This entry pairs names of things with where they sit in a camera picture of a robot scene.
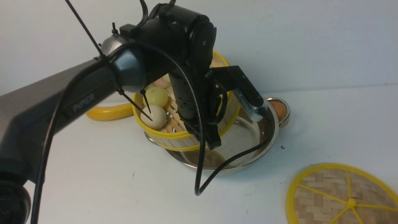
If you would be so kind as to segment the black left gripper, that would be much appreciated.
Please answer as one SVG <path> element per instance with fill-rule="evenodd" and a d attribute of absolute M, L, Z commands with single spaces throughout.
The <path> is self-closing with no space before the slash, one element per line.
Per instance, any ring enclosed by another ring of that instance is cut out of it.
<path fill-rule="evenodd" d="M 191 82 L 186 80 L 179 69 L 175 69 L 169 74 L 178 114 L 185 125 L 185 130 L 199 137 L 199 115 L 194 94 L 189 85 L 192 84 L 197 94 L 198 105 L 203 110 L 202 118 L 205 122 L 203 134 L 199 137 L 200 145 L 205 145 L 207 149 L 214 150 L 221 146 L 217 125 L 221 121 L 221 117 L 217 113 L 219 107 L 224 111 L 224 97 L 215 94 L 215 84 L 205 77 L 210 71 L 209 68 L 184 67 L 184 71 Z"/>

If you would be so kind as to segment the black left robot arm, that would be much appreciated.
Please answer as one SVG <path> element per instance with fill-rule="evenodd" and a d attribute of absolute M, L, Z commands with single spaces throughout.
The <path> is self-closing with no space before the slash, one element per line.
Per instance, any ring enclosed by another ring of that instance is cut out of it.
<path fill-rule="evenodd" d="M 216 27 L 210 19 L 158 4 L 148 14 L 141 1 L 139 24 L 113 29 L 98 45 L 70 1 L 68 6 L 99 56 L 1 96 L 1 223 L 38 223 L 41 194 L 54 135 L 99 102 L 118 92 L 139 92 L 170 74 L 178 112 L 200 143 L 195 194 L 200 187 L 205 145 L 221 145 L 216 84 L 210 64 Z"/>

